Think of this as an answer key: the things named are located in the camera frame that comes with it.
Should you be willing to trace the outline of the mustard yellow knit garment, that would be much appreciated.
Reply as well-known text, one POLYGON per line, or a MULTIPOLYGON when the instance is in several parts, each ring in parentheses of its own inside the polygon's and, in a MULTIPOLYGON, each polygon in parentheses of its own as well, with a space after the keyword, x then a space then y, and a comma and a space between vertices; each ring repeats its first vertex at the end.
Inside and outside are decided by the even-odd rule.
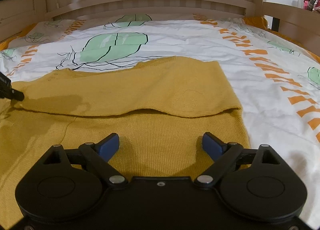
POLYGON ((216 61, 163 57, 89 73, 62 69, 15 82, 24 100, 1 100, 1 225, 22 217, 15 188, 52 146, 66 149, 117 133, 111 165, 133 176, 196 177, 212 164, 210 132, 249 147, 242 106, 216 61))

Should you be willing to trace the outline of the white patterned duvet cover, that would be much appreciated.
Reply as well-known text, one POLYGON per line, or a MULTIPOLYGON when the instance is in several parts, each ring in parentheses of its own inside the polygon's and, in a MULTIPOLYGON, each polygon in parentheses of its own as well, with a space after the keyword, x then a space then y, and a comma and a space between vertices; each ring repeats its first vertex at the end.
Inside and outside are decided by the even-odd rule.
POLYGON ((104 73, 169 57, 219 63, 241 103, 249 148, 270 145, 289 164, 308 190, 300 218, 318 228, 319 63, 287 40, 242 19, 196 14, 45 21, 1 44, 1 72, 13 86, 56 70, 104 73))

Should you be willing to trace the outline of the yellow fitted sheet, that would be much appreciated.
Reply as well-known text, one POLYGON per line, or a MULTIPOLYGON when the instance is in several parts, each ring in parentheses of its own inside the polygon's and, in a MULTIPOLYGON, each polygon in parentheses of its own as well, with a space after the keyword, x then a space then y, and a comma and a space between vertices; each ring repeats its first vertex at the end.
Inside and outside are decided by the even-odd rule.
POLYGON ((286 35, 283 35, 283 34, 281 34, 279 32, 275 32, 275 31, 272 31, 271 29, 269 29, 268 28, 268 22, 264 17, 262 17, 262 16, 250 16, 250 17, 244 17, 242 19, 244 20, 246 25, 263 29, 263 30, 265 30, 265 31, 267 31, 269 33, 272 33, 272 34, 274 34, 274 35, 276 35, 276 36, 278 36, 278 37, 280 37, 280 38, 282 38, 284 40, 287 40, 287 41, 289 41, 289 42, 291 42, 291 43, 293 43, 293 44, 305 49, 308 52, 308 54, 311 56, 311 58, 313 60, 315 60, 317 63, 319 63, 319 56, 314 54, 313 52, 307 50, 307 48, 305 48, 300 42, 298 42, 298 41, 296 41, 296 40, 294 40, 294 39, 292 39, 292 38, 290 38, 290 37, 288 37, 286 35))

